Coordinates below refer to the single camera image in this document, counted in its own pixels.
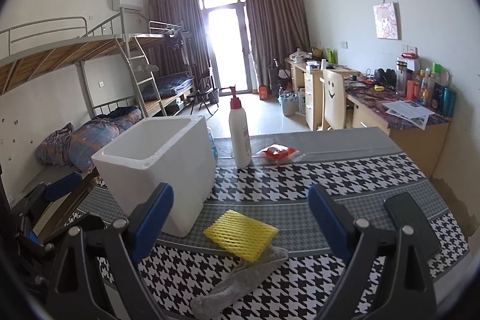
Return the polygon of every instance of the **floor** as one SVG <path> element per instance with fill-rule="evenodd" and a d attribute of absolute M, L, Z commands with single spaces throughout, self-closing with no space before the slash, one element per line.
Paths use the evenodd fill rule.
<path fill-rule="evenodd" d="M 248 131 L 251 136 L 309 131 L 305 116 L 296 114 L 285 117 L 276 98 L 260 100 L 257 94 L 242 94 L 238 97 L 247 113 Z M 212 129 L 215 138 L 230 137 L 230 99 L 231 96 L 220 97 L 220 108 L 213 116 L 208 114 L 203 105 L 200 111 L 198 105 L 193 110 L 194 115 L 202 114 L 206 117 L 207 125 Z M 214 112 L 217 106 L 209 104 L 209 109 Z M 181 115 L 189 115 L 190 110 L 190 107 L 185 109 Z"/>

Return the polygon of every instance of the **smartphone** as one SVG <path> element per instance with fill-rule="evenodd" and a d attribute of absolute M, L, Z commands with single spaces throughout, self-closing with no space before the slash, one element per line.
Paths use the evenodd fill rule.
<path fill-rule="evenodd" d="M 433 228 L 422 210 L 409 193 L 387 198 L 383 205 L 395 228 L 411 226 L 418 238 L 419 246 L 426 260 L 440 251 L 441 245 Z"/>

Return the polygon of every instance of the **black folding chair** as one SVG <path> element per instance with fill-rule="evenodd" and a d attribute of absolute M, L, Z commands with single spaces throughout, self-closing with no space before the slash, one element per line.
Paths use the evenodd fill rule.
<path fill-rule="evenodd" d="M 219 108 L 218 102 L 217 102 L 217 110 L 215 110 L 213 113 L 210 111 L 210 109 L 208 108 L 205 102 L 205 97 L 208 96 L 208 94 L 210 94 L 212 91 L 213 91 L 213 68 L 208 67 L 208 69 L 200 76 L 200 80 L 198 81 L 197 92 L 192 93 L 187 97 L 188 99 L 191 99 L 190 115 L 194 112 L 195 101 L 197 99 L 200 99 L 200 107 L 198 108 L 198 110 L 201 110 L 202 104 L 204 104 L 210 115 L 214 115 L 217 112 Z"/>

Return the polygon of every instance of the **air conditioner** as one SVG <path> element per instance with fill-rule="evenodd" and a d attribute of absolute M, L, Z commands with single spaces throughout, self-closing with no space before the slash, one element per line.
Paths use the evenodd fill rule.
<path fill-rule="evenodd" d="M 113 11 L 119 11 L 123 7 L 127 10 L 143 10 L 143 0 L 113 0 Z"/>

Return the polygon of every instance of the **canvas painting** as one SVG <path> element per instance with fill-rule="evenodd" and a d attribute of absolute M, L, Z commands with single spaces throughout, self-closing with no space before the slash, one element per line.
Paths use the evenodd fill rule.
<path fill-rule="evenodd" d="M 379 39 L 398 40 L 397 16 L 393 2 L 382 3 L 373 7 L 377 37 Z"/>

